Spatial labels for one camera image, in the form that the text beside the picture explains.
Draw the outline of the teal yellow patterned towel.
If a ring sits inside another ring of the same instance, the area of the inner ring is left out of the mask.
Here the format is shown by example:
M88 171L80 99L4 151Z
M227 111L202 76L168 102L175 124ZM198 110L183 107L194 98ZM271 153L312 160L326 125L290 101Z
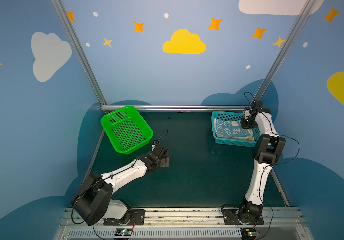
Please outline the teal yellow patterned towel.
M217 138L222 138L222 139L231 139L231 140L238 140L238 141L255 141L254 136L224 136L224 135L216 135Z

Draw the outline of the blue bunny print towel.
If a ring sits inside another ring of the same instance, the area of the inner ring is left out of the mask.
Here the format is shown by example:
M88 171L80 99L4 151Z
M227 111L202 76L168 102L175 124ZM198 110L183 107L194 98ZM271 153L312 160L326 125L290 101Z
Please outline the blue bunny print towel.
M224 136L254 136L250 129L243 129L240 120L224 121L221 119L214 119L215 135Z

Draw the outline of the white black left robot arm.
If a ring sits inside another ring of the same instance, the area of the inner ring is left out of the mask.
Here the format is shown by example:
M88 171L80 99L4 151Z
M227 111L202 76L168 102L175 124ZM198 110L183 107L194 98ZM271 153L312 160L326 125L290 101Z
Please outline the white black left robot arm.
M88 226L101 219L127 225L131 222L132 208L123 200L112 200L113 194L132 182L158 168L168 167L170 152L161 144L154 142L150 152L136 157L129 164L105 174L90 173L71 201L76 211Z

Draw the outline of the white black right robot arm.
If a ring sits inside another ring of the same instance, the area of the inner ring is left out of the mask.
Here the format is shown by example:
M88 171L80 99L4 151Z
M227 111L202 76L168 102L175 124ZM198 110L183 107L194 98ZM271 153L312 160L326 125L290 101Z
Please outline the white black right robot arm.
M280 159L286 140L277 133L271 110L264 108L263 102L253 101L244 109L244 115L242 128L257 127L261 134L252 151L254 169L251 182L237 213L239 222L246 225L258 221L262 215L267 180Z

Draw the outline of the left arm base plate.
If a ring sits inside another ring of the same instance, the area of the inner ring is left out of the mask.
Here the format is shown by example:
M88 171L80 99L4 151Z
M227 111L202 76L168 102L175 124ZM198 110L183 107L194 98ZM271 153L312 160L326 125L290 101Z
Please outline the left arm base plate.
M117 220L115 218L105 218L104 226L143 226L145 220L145 210L128 210L124 216Z

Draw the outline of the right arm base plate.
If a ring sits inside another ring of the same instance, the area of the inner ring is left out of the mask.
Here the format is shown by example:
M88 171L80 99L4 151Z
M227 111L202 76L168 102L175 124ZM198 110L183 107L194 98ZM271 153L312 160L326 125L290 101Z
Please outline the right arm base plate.
M225 208L221 209L225 225L264 225L262 217L256 217L248 213L239 214L239 209Z

